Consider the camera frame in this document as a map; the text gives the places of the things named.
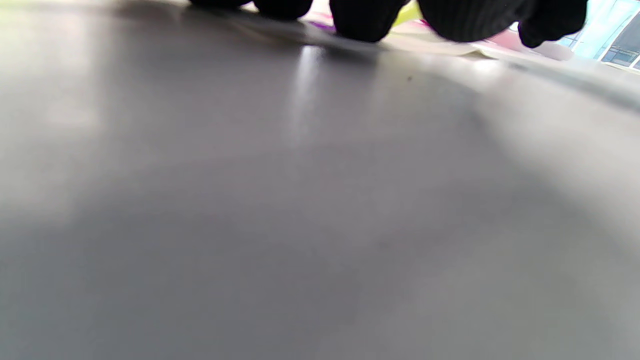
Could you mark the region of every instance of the gray floor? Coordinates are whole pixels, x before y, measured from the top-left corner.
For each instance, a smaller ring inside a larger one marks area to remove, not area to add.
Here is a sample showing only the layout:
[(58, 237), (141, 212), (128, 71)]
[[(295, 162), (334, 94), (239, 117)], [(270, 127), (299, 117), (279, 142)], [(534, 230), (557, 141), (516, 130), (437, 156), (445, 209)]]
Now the gray floor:
[(640, 356), (636, 239), (497, 125), (599, 100), (184, 6), (0, 4), (0, 359)]

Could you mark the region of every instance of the yellow object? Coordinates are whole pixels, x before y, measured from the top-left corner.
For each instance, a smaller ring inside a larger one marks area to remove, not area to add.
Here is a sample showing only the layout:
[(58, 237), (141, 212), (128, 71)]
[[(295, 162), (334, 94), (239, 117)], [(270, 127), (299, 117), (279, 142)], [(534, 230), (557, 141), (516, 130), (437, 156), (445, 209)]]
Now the yellow object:
[(422, 18), (422, 13), (420, 12), (420, 7), (418, 6), (418, 3), (415, 2), (415, 0), (412, 0), (410, 3), (405, 5), (402, 9), (400, 9), (400, 12), (398, 13), (398, 17), (396, 18), (396, 21), (394, 22), (393, 26), (398, 26), (407, 21), (418, 20), (421, 18)]

